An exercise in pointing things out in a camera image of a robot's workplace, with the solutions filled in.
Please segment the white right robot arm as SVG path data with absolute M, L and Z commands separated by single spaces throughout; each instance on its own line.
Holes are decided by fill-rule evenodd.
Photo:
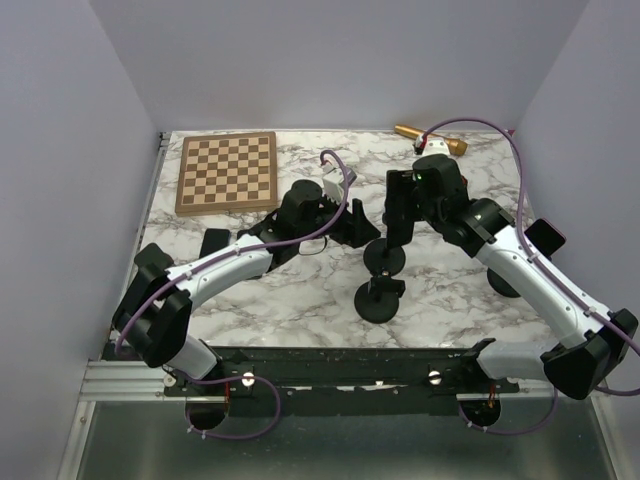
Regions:
M 460 367 L 467 389 L 480 392 L 503 378 L 542 380 L 581 400 L 624 359 L 639 326 L 636 316 L 613 311 L 580 290 L 498 203 L 470 198 L 457 162 L 444 154 L 386 174 L 387 248 L 409 244 L 419 221 L 505 282 L 558 340 L 554 346 L 490 341 Z

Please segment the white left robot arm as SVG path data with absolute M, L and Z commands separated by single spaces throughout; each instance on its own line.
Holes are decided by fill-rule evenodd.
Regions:
M 281 205 L 237 240 L 186 264 L 176 265 L 157 244 L 135 258 L 137 272 L 112 317 L 118 345 L 128 343 L 150 368 L 170 367 L 187 375 L 201 395 L 222 380 L 218 357 L 189 335 L 191 314 L 230 287 L 283 266 L 303 242 L 328 237 L 360 248 L 379 238 L 358 199 L 334 201 L 310 180 L 296 181 Z

